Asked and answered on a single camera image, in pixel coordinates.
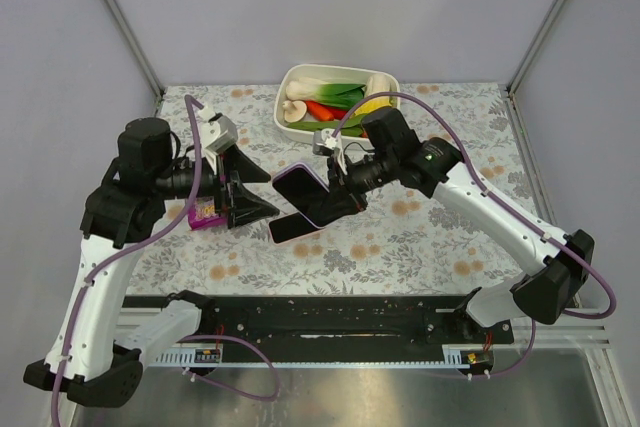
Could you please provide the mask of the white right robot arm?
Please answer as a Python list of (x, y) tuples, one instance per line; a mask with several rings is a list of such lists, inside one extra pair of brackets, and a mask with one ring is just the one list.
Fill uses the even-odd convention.
[(397, 181), (466, 217), (520, 267), (516, 278), (473, 290), (460, 307), (466, 316), (481, 327), (518, 317), (554, 324), (588, 278), (594, 239), (583, 230), (568, 234), (522, 208), (471, 174), (469, 161), (449, 142), (419, 140), (396, 109), (375, 111), (361, 125), (373, 154), (358, 162), (328, 159), (329, 191), (313, 201), (311, 221), (324, 227), (362, 212), (367, 192)]

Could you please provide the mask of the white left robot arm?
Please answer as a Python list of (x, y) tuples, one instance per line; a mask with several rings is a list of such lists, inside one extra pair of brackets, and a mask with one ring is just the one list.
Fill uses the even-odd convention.
[(240, 151), (228, 117), (213, 115), (199, 135), (200, 163), (178, 154), (179, 139), (163, 119), (134, 120), (119, 135), (118, 155), (85, 203), (74, 298), (49, 353), (26, 367), (26, 384), (64, 393), (84, 407), (118, 408), (133, 396), (144, 370), (173, 344), (221, 333), (214, 300), (182, 291), (132, 333), (115, 336), (133, 269), (157, 239), (154, 226), (166, 201), (211, 197), (229, 228), (279, 212), (246, 189), (270, 176)]

